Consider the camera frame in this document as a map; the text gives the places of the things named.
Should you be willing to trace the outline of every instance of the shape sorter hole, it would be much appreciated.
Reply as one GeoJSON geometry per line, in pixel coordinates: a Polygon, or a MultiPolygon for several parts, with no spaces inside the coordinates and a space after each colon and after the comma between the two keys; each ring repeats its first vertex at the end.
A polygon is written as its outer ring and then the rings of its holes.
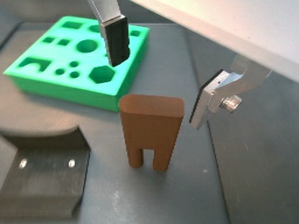
{"type": "Polygon", "coordinates": [[[133,36],[133,37],[139,37],[140,31],[131,31],[129,35],[133,36]]]}
{"type": "Polygon", "coordinates": [[[92,32],[99,32],[99,25],[93,24],[89,28],[88,28],[92,32]]]}
{"type": "Polygon", "coordinates": [[[71,73],[69,73],[69,77],[71,77],[72,79],[76,79],[76,78],[80,77],[80,73],[79,73],[79,72],[71,72],[71,73]]]}
{"type": "Polygon", "coordinates": [[[55,38],[53,37],[47,37],[41,42],[44,42],[44,43],[51,43],[52,41],[55,40],[55,38]]]}
{"type": "Polygon", "coordinates": [[[77,30],[83,26],[83,23],[77,22],[65,22],[61,27],[77,30]]]}
{"type": "Polygon", "coordinates": [[[109,66],[97,66],[92,69],[88,77],[99,84],[112,81],[115,73],[115,70],[109,66]]]}
{"type": "Polygon", "coordinates": [[[56,73],[57,75],[61,75],[61,74],[65,73],[65,70],[64,70],[63,68],[60,68],[60,69],[57,69],[57,70],[55,71],[55,73],[56,73]]]}
{"type": "Polygon", "coordinates": [[[25,67],[28,65],[35,65],[39,72],[43,72],[52,62],[47,59],[37,59],[35,57],[28,57],[23,60],[19,67],[25,67]]]}
{"type": "Polygon", "coordinates": [[[71,42],[69,39],[63,38],[63,39],[59,41],[57,45],[60,45],[60,46],[67,46],[67,45],[69,44],[69,42],[71,42]]]}
{"type": "Polygon", "coordinates": [[[97,50],[99,48],[99,43],[92,40],[92,39],[85,39],[85,40],[81,40],[79,43],[77,43],[77,50],[79,52],[81,53],[92,53],[97,50]]]}
{"type": "Polygon", "coordinates": [[[79,63],[77,61],[72,61],[72,62],[69,63],[69,66],[71,66],[71,67],[77,67],[79,64],[80,64],[80,63],[79,63]]]}

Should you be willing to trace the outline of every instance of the wooden arch block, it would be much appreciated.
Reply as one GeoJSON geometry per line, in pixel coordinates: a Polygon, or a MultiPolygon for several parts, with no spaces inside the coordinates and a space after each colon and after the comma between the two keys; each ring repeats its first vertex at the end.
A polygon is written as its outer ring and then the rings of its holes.
{"type": "Polygon", "coordinates": [[[128,163],[144,163],[143,149],[153,150],[153,169],[167,171],[182,127],[183,99],[128,94],[119,102],[128,163]]]}

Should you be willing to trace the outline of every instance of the square hole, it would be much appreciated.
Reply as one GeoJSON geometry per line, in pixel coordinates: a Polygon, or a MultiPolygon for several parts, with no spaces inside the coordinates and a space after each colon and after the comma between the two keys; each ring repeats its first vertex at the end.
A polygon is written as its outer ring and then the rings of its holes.
{"type": "Polygon", "coordinates": [[[55,38],[52,38],[52,37],[47,37],[41,42],[49,44],[53,40],[55,40],[55,38]]]}
{"type": "Polygon", "coordinates": [[[71,42],[69,39],[63,38],[63,39],[59,41],[57,45],[60,45],[60,46],[67,46],[67,45],[69,44],[69,42],[71,42]]]}
{"type": "Polygon", "coordinates": [[[139,37],[140,31],[131,31],[129,35],[133,36],[133,37],[139,37]]]}

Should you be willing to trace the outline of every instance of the screw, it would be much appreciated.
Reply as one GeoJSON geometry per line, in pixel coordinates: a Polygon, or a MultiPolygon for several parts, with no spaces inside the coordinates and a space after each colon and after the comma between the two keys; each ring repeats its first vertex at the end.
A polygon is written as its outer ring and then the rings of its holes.
{"type": "Polygon", "coordinates": [[[72,168],[72,167],[75,166],[75,164],[76,164],[75,159],[72,159],[72,160],[69,161],[69,168],[72,168]]]}
{"type": "Polygon", "coordinates": [[[232,113],[240,103],[242,103],[242,99],[236,95],[232,95],[231,97],[223,100],[219,106],[223,109],[226,109],[230,113],[232,113]]]}
{"type": "Polygon", "coordinates": [[[24,158],[20,163],[20,169],[23,169],[25,167],[25,165],[27,165],[27,159],[24,158]]]}

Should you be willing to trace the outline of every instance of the hexagonal hole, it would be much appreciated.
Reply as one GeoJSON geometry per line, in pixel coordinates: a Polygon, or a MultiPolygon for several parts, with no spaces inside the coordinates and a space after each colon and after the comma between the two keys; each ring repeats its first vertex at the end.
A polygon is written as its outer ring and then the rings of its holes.
{"type": "Polygon", "coordinates": [[[109,66],[97,66],[92,69],[88,77],[99,84],[112,81],[115,73],[109,66]]]}

